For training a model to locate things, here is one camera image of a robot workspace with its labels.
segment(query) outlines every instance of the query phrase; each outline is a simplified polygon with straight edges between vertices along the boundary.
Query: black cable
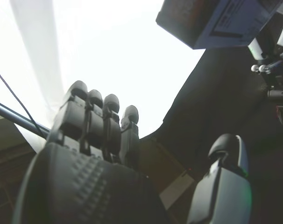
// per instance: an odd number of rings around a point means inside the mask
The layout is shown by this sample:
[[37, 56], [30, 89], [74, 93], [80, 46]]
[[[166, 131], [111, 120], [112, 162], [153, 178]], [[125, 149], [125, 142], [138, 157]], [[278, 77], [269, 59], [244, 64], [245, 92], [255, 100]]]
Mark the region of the black cable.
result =
[[41, 134], [41, 136], [44, 136], [43, 132], [41, 131], [41, 129], [39, 128], [39, 126], [37, 125], [37, 123], [35, 122], [35, 120], [33, 119], [33, 117], [30, 115], [30, 113], [28, 112], [28, 110], [26, 109], [26, 107], [23, 105], [23, 103], [19, 100], [19, 98], [16, 96], [16, 94], [13, 92], [13, 90], [10, 88], [10, 86], [7, 84], [7, 82], [3, 79], [3, 77], [0, 74], [0, 79], [3, 81], [3, 83], [6, 85], [6, 87], [10, 90], [10, 92], [12, 93], [12, 95], [16, 98], [16, 100], [18, 101], [18, 103], [23, 107], [23, 109], [25, 110], [25, 112], [28, 114], [30, 120], [33, 122], [33, 124], [35, 125], [35, 127], [37, 128], [38, 132]]

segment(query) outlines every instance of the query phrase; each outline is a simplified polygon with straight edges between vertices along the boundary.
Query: white fabric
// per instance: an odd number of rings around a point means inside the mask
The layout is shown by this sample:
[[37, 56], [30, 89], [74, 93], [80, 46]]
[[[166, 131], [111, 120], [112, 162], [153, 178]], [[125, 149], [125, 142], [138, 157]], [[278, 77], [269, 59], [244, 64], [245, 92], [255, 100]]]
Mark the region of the white fabric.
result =
[[[49, 128], [64, 92], [82, 80], [103, 98], [115, 94], [120, 117], [127, 106], [135, 105], [144, 137], [162, 124], [204, 52], [190, 49], [156, 24], [162, 4], [0, 0], [0, 73], [34, 119]], [[25, 114], [1, 81], [0, 99]], [[35, 151], [42, 148], [39, 137], [20, 131]]]

